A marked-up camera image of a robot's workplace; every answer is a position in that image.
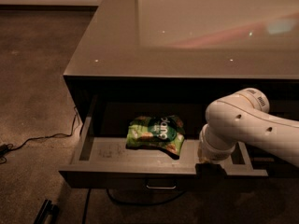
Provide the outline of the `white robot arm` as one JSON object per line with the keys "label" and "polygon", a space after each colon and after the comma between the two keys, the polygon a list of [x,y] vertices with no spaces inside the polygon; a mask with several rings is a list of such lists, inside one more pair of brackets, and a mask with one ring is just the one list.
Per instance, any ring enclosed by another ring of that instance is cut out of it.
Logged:
{"label": "white robot arm", "polygon": [[214,163],[226,160],[242,142],[299,166],[299,122],[271,115],[267,97],[254,88],[208,105],[199,142],[199,157]]}

